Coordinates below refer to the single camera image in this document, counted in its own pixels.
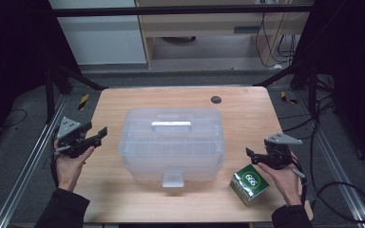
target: aluminum rail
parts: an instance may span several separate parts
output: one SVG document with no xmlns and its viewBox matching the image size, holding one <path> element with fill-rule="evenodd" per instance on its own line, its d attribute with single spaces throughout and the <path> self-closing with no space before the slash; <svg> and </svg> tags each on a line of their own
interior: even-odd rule
<svg viewBox="0 0 365 228">
<path fill-rule="evenodd" d="M 26 190 L 28 182 L 34 172 L 35 167 L 37 166 L 38 161 L 40 160 L 41 155 L 43 154 L 44 148 L 47 143 L 50 143 L 50 135 L 55 128 L 55 125 L 59 121 L 60 114 L 65 105 L 65 101 L 67 99 L 66 95 L 61 95 L 58 104 L 56 105 L 56 114 L 52 118 L 50 123 L 47 123 L 43 129 L 43 132 L 40 135 L 40 138 L 37 140 L 36 145 L 34 146 L 28 161 L 26 162 L 19 178 L 14 184 L 11 192 L 5 201 L 2 209 L 0 210 L 0 228 L 5 228 L 8 226 L 11 216 L 13 215 L 14 210 L 16 209 L 17 204 L 23 196 L 23 193 Z"/>
<path fill-rule="evenodd" d="M 296 92 L 299 103 L 303 107 L 306 114 L 310 114 L 307 108 L 306 98 L 301 92 Z M 324 131 L 319 128 L 319 131 L 316 133 L 317 141 L 319 142 L 319 146 L 322 154 L 325 157 L 325 160 L 328 162 L 330 169 L 334 175 L 336 181 L 342 181 L 351 183 L 349 176 L 347 175 L 345 169 L 342 167 L 341 163 L 337 159 L 334 149 L 329 144 L 327 137 L 324 134 Z M 357 220 L 365 219 L 365 205 L 360 198 L 359 194 L 355 189 L 350 189 L 348 187 L 340 186 L 339 187 L 343 198 L 347 202 L 349 209 L 352 212 L 352 215 Z M 365 223 L 359 223 L 358 227 L 365 228 Z"/>
</svg>

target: black cable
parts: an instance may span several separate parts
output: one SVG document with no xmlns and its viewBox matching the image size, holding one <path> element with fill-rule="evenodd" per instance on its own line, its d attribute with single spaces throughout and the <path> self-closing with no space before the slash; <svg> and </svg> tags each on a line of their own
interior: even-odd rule
<svg viewBox="0 0 365 228">
<path fill-rule="evenodd" d="M 285 35 L 282 35 L 280 37 L 279 44 L 278 44 L 278 55 L 280 57 L 283 57 L 283 58 L 288 58 L 287 62 L 288 62 L 289 65 L 291 65 L 291 63 L 293 61 L 293 58 L 295 57 L 295 49 L 296 49 L 296 36 L 292 35 L 291 38 L 292 39 L 290 41 L 289 50 L 281 50 L 280 49 L 280 47 L 282 45 L 282 42 L 283 42 L 283 39 L 285 40 L 285 43 L 286 43 L 286 36 Z"/>
<path fill-rule="evenodd" d="M 281 61 L 281 60 L 277 60 L 275 59 L 273 53 L 272 53 L 272 49 L 271 49 L 271 45 L 269 44 L 269 40 L 268 40 L 268 36 L 266 35 L 266 30 L 265 30 L 265 25 L 264 25 L 264 19 L 265 19 L 265 12 L 262 14 L 262 19 L 260 21 L 260 26 L 259 26 L 259 31 L 257 33 L 256 36 L 256 47 L 257 47 L 257 51 L 259 53 L 259 56 L 261 55 L 259 52 L 259 48 L 258 48 L 258 38 L 259 38 L 259 33 L 261 31 L 261 29 L 263 29 L 263 33 L 265 35 L 265 40 L 266 40 L 266 44 L 268 45 L 268 50 L 269 50 L 269 54 L 271 55 L 272 59 L 276 61 L 276 64 L 283 64 L 286 63 L 287 61 Z M 263 61 L 262 58 L 260 58 L 261 63 L 265 66 L 265 67 L 272 67 L 272 66 L 268 66 L 266 65 Z"/>
<path fill-rule="evenodd" d="M 323 88 L 324 91 L 327 91 L 327 92 L 333 92 L 334 91 L 334 87 L 331 85 L 330 81 L 325 82 L 324 80 L 317 77 L 317 82 Z"/>
<path fill-rule="evenodd" d="M 335 82 L 334 82 L 334 85 L 331 85 L 331 80 L 330 80 L 330 79 L 331 79 L 331 77 L 332 77 L 332 76 L 331 76 L 331 75 L 328 75 L 328 74 L 327 74 L 327 76 L 328 76 L 328 77 L 327 77 L 327 81 L 328 81 L 327 83 L 328 83 L 328 85 L 329 85 L 330 87 L 332 87 L 332 88 L 335 88 Z"/>
<path fill-rule="evenodd" d="M 349 220 L 351 222 L 355 222 L 355 223 L 365 223 L 365 219 L 362 219 L 362 220 L 358 220 L 358 219 L 354 219 L 354 218 L 350 218 L 350 217 L 347 217 L 341 213 L 339 213 L 337 210 L 334 209 L 334 207 L 332 207 L 322 196 L 322 192 L 327 189 L 329 186 L 332 186 L 332 185 L 346 185 L 346 186 L 349 186 L 349 187 L 352 187 L 354 188 L 358 193 L 360 193 L 364 198 L 365 198 L 365 193 L 360 190 L 359 188 L 357 188 L 356 186 L 350 184 L 350 183 L 347 183 L 347 182 L 340 182 L 340 181 L 334 181 L 334 182 L 330 182 L 330 183 L 327 183 L 325 185 L 323 185 L 321 187 L 321 189 L 318 190 L 317 188 L 317 185 L 316 185 L 316 181 L 315 181 L 315 176 L 314 176 L 314 164 L 313 164 L 313 157 L 314 157 L 314 138 L 315 138 L 315 135 L 317 133 L 317 130 L 319 128 L 319 114 L 321 113 L 321 111 L 324 111 L 326 110 L 327 107 L 329 107 L 330 105 L 332 105 L 332 103 L 328 103 L 326 104 L 324 107 L 320 107 L 321 104 L 322 104 L 322 101 L 329 98 L 330 96 L 327 96 L 325 97 L 324 99 L 321 100 L 321 102 L 318 103 L 318 106 L 317 106 L 317 118 L 316 118 L 316 124 L 314 126 L 314 129 L 313 129 L 313 132 L 312 132 L 312 136 L 311 137 L 311 141 L 310 141 L 310 176 L 311 176 L 311 180 L 312 180 L 312 184 L 313 184 L 313 187 L 315 189 L 315 192 L 316 192 L 316 197 L 317 197 L 317 200 L 320 200 L 325 206 L 327 206 L 330 210 L 332 210 L 336 215 L 338 215 L 339 217 L 343 218 L 343 219 L 346 219 L 346 220 Z M 316 202 L 314 201 L 311 205 L 312 209 L 314 209 L 316 205 Z"/>
<path fill-rule="evenodd" d="M 319 114 L 325 114 L 326 111 L 330 108 L 330 107 L 335 107 L 334 102 L 329 102 L 328 104 L 326 104 L 322 109 L 321 112 Z"/>
<path fill-rule="evenodd" d="M 54 145 L 55 145 L 55 141 L 56 141 L 56 135 L 58 134 L 58 131 L 59 131 L 59 126 L 56 126 L 53 130 L 52 130 L 52 133 L 51 133 L 51 136 L 50 136 L 50 141 L 51 141 L 51 143 L 50 143 L 50 151 L 51 151 L 51 153 L 49 154 L 49 155 L 47 155 L 47 157 L 46 157 L 46 161 L 44 161 L 44 165 L 43 165 L 43 170 L 45 170 L 46 169 L 46 167 L 47 167 L 47 164 L 49 163 L 49 162 L 53 162 L 53 160 L 51 159 L 51 157 L 54 155 L 54 153 L 55 153 L 55 147 L 54 147 Z"/>
<path fill-rule="evenodd" d="M 287 155 L 284 154 L 283 152 L 271 148 L 271 147 L 267 147 L 267 150 L 273 150 L 274 152 L 280 154 L 282 157 L 286 157 Z M 292 164 L 295 166 L 295 168 L 304 175 L 303 173 L 303 167 L 301 166 L 300 162 L 298 161 L 298 159 L 296 157 L 294 157 L 293 155 L 290 156 L 292 159 Z M 307 179 L 305 177 L 299 177 L 301 179 L 301 204 L 304 205 L 305 201 L 306 201 L 306 196 L 307 196 Z"/>
<path fill-rule="evenodd" d="M 303 115 L 294 115 L 294 116 L 288 116 L 288 117 L 280 117 L 280 118 L 278 118 L 278 120 L 284 120 L 284 119 L 290 119 L 290 118 L 302 117 L 302 116 L 311 116 L 311 115 L 303 114 Z"/>
<path fill-rule="evenodd" d="M 291 128 L 288 128 L 288 129 L 284 129 L 284 130 L 283 130 L 283 132 L 287 132 L 287 131 L 292 131 L 292 130 L 298 129 L 298 128 L 300 128 L 300 127 L 302 127 L 302 126 L 306 125 L 307 123 L 309 123 L 309 122 L 310 122 L 310 121 L 312 121 L 313 119 L 314 119 L 314 118 L 312 117 L 312 118 L 308 119 L 307 121 L 305 121 L 305 122 L 303 122 L 303 123 L 301 123 L 301 124 L 299 124 L 299 125 L 293 126 L 293 127 L 291 127 Z"/>
<path fill-rule="evenodd" d="M 19 123 L 21 123 L 28 116 L 28 112 L 25 109 L 16 108 L 16 109 L 11 110 L 10 112 L 13 112 L 13 111 L 22 111 L 23 113 L 25 113 L 25 116 L 22 118 L 22 120 L 20 120 L 16 123 L 3 125 L 3 127 L 10 127 L 10 126 L 18 125 Z"/>
<path fill-rule="evenodd" d="M 305 47 L 303 49 L 303 51 L 297 55 L 297 59 L 300 59 L 301 55 L 306 53 L 307 50 L 318 40 L 319 36 L 321 36 L 323 34 L 323 32 L 331 25 L 331 23 L 333 23 L 334 19 L 337 17 L 339 12 L 342 10 L 343 6 L 345 5 L 345 2 L 347 2 L 347 1 L 342 0 L 342 3 L 339 6 L 339 8 L 337 9 L 337 11 L 335 12 L 335 14 L 330 18 L 330 20 L 327 22 L 327 24 L 325 24 L 325 26 L 319 31 L 319 33 L 314 37 L 314 39 L 309 43 L 309 45 L 307 47 Z"/>
</svg>

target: wire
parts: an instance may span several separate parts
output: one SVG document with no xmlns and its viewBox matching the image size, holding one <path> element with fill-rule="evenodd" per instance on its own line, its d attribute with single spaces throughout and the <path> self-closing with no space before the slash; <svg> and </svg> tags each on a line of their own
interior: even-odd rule
<svg viewBox="0 0 365 228">
<path fill-rule="evenodd" d="M 274 152 L 280 154 L 282 157 L 287 157 L 287 154 L 275 149 L 275 148 L 271 148 L 271 147 L 268 147 L 266 148 L 267 150 L 273 150 Z M 298 159 L 293 156 L 293 155 L 290 155 L 291 157 L 291 160 L 292 160 L 292 164 L 295 166 L 295 168 L 301 173 L 303 174 L 303 167 L 301 167 L 301 164 L 300 162 L 298 161 Z M 307 196 L 307 179 L 303 176 L 299 176 L 299 178 L 301 179 L 301 204 L 304 205 L 305 201 L 306 201 L 306 196 Z"/>
<path fill-rule="evenodd" d="M 58 134 L 58 130 L 59 130 L 59 126 L 56 126 L 52 130 L 52 133 L 51 133 L 51 136 L 50 136 L 50 140 L 51 140 L 51 143 L 50 143 L 50 151 L 51 151 L 51 153 L 49 155 L 47 155 L 47 157 L 46 157 L 46 161 L 44 162 L 44 165 L 43 165 L 43 170 L 46 169 L 47 164 L 49 162 L 54 162 L 54 160 L 52 159 L 52 156 L 54 156 L 54 153 L 56 151 L 56 149 L 55 149 L 55 141 L 56 141 L 56 135 Z"/>
<path fill-rule="evenodd" d="M 327 92 L 334 91 L 334 87 L 331 85 L 330 77 L 328 77 L 328 82 L 325 82 L 324 80 L 322 80 L 320 77 L 317 76 L 317 82 L 318 82 L 318 87 L 321 88 L 322 90 L 325 90 Z"/>
<path fill-rule="evenodd" d="M 351 217 L 347 217 L 345 215 L 343 215 L 342 213 L 338 212 L 331 204 L 329 204 L 321 195 L 322 193 L 328 189 L 329 187 L 331 186 L 334 186 L 334 185 L 344 185 L 344 186 L 347 186 L 347 187 L 351 187 L 353 189 L 355 189 L 357 191 L 357 193 L 359 193 L 364 199 L 365 199 L 365 193 L 357 188 L 356 186 L 348 183 L 348 182 L 342 182 L 342 181 L 333 181 L 333 182 L 329 182 L 327 184 L 324 184 L 320 189 L 318 189 L 317 187 L 317 184 L 316 184 L 316 179 L 315 179 L 315 174 L 314 174 L 314 140 L 315 140 L 315 135 L 320 127 L 320 121 L 319 121 L 319 116 L 321 114 L 324 114 L 329 108 L 331 107 L 335 107 L 335 104 L 334 102 L 329 102 L 325 105 L 322 105 L 323 102 L 327 99 L 330 99 L 331 98 L 331 94 L 329 94 L 328 96 L 322 98 L 319 102 L 318 102 L 318 105 L 317 105 L 317 114 L 314 118 L 310 118 L 308 119 L 306 122 L 304 123 L 301 123 L 295 127 L 291 127 L 290 129 L 287 129 L 287 130 L 283 130 L 283 131 L 290 131 L 290 130 L 294 130 L 294 129 L 297 129 L 303 125 L 305 125 L 306 123 L 309 123 L 310 121 L 315 121 L 315 125 L 313 127 L 313 131 L 311 133 L 311 136 L 308 137 L 311 141 L 310 141 L 310 160 L 309 160 L 309 163 L 310 163 L 310 176 L 311 176 L 311 183 L 313 185 L 313 188 L 316 192 L 316 199 L 317 200 L 320 200 L 326 207 L 328 207 L 331 211 L 333 211 L 337 216 L 343 218 L 343 219 L 346 219 L 348 221 L 351 221 L 351 222 L 355 222 L 355 223 L 365 223 L 365 219 L 354 219 L 354 218 L 351 218 Z M 296 116 L 291 116 L 291 117 L 285 117 L 285 118 L 280 118 L 281 120 L 283 119 L 288 119 L 288 118 L 292 118 L 292 117 L 296 117 Z M 298 164 L 299 165 L 299 162 L 297 160 L 294 160 L 294 164 Z M 311 207 L 312 209 L 314 209 L 315 205 L 316 205 L 316 202 L 317 201 L 313 201 L 312 204 L 311 204 Z"/>
<path fill-rule="evenodd" d="M 317 185 L 316 185 L 316 181 L 315 181 L 315 176 L 314 176 L 314 163 L 313 163 L 313 157 L 314 157 L 314 139 L 315 139 L 315 135 L 317 133 L 317 130 L 319 128 L 319 125 L 320 125 L 320 122 L 319 122 L 319 115 L 321 114 L 322 111 L 326 111 L 326 109 L 332 105 L 332 103 L 328 103 L 326 104 L 325 106 L 323 107 L 320 107 L 321 104 L 322 104 L 322 101 L 325 100 L 325 99 L 328 99 L 330 98 L 331 96 L 327 96 L 325 97 L 324 99 L 321 100 L 321 102 L 318 103 L 318 106 L 317 106 L 317 117 L 315 118 L 316 120 L 316 124 L 314 126 L 314 129 L 313 129 L 313 133 L 312 133 L 312 137 L 311 137 L 311 141 L 310 141 L 310 176 L 311 176 L 311 180 L 312 180 L 312 184 L 313 184 L 313 187 L 316 191 L 316 197 L 317 197 L 317 200 L 320 200 L 325 206 L 327 206 L 330 210 L 332 210 L 336 215 L 338 215 L 339 217 L 343 218 L 343 219 L 346 219 L 346 220 L 349 220 L 351 222 L 356 222 L 356 223 L 364 223 L 365 222 L 365 219 L 361 219 L 361 220 L 358 220 L 358 219 L 354 219 L 354 218 L 350 218 L 350 217 L 347 217 L 341 213 L 339 213 L 337 210 L 334 209 L 333 206 L 331 206 L 322 196 L 322 192 L 327 189 L 329 186 L 332 186 L 332 185 L 345 185 L 345 186 L 349 186 L 349 187 L 352 187 L 354 188 L 358 193 L 360 193 L 364 198 L 365 198 L 365 193 L 360 190 L 359 188 L 357 188 L 356 186 L 350 184 L 350 183 L 347 183 L 347 182 L 340 182 L 340 181 L 334 181 L 334 182 L 330 182 L 330 183 L 327 183 L 325 185 L 323 185 L 320 189 L 317 188 Z M 312 209 L 314 209 L 316 205 L 316 201 L 314 201 L 312 203 Z"/>
<path fill-rule="evenodd" d="M 337 17 L 339 12 L 342 10 L 343 6 L 345 5 L 345 2 L 346 2 L 346 0 L 342 0 L 342 4 L 339 6 L 339 8 L 335 12 L 335 14 L 331 17 L 331 19 L 327 22 L 327 24 L 325 24 L 325 26 L 319 31 L 319 33 L 314 37 L 314 39 L 311 40 L 309 45 L 306 48 L 304 48 L 303 51 L 297 55 L 298 59 L 301 57 L 301 55 L 306 53 L 306 51 L 318 40 L 319 36 L 321 36 L 321 34 L 331 25 L 331 23 L 333 23 L 334 19 Z"/>
<path fill-rule="evenodd" d="M 277 64 L 287 63 L 287 61 L 277 60 L 277 59 L 274 57 L 274 54 L 272 53 L 271 45 L 269 44 L 268 36 L 267 36 L 267 34 L 266 34 L 265 25 L 264 25 L 264 20 L 265 20 L 265 12 L 262 14 L 262 19 L 261 19 L 261 22 L 260 22 L 259 31 L 258 31 L 257 36 L 256 36 L 256 47 L 257 47 L 257 51 L 258 51 L 258 53 L 259 53 L 259 56 L 260 56 L 261 54 L 260 54 L 259 47 L 258 47 L 258 38 L 259 38 L 259 33 L 260 33 L 261 29 L 262 29 L 262 30 L 263 30 L 263 33 L 264 33 L 264 36 L 265 36 L 266 44 L 267 44 L 267 46 L 268 46 L 269 54 L 271 55 L 272 59 L 273 59 L 273 60 L 275 60 L 275 62 L 277 62 Z M 265 67 L 272 67 L 272 66 L 268 66 L 268 65 L 266 65 L 266 64 L 262 61 L 262 58 L 260 58 L 260 61 L 262 62 L 262 64 L 263 64 Z"/>
<path fill-rule="evenodd" d="M 278 44 L 278 55 L 283 58 L 287 58 L 288 65 L 292 64 L 293 58 L 295 57 L 295 49 L 296 49 L 296 35 L 291 35 L 292 39 L 290 41 L 289 50 L 280 50 L 283 39 L 285 41 L 285 45 L 287 46 L 287 36 L 282 35 Z"/>
<path fill-rule="evenodd" d="M 298 19 L 300 16 L 302 16 L 304 14 L 304 12 L 302 12 L 301 14 L 297 15 L 296 17 L 289 17 L 287 18 L 288 20 L 296 20 Z"/>
<path fill-rule="evenodd" d="M 22 111 L 23 113 L 25 113 L 25 116 L 20 121 L 18 121 L 16 123 L 3 125 L 3 127 L 10 127 L 10 126 L 18 125 L 19 123 L 21 123 L 28 116 L 28 112 L 25 109 L 16 108 L 16 109 L 11 110 L 10 112 L 13 112 L 13 111 Z"/>
</svg>

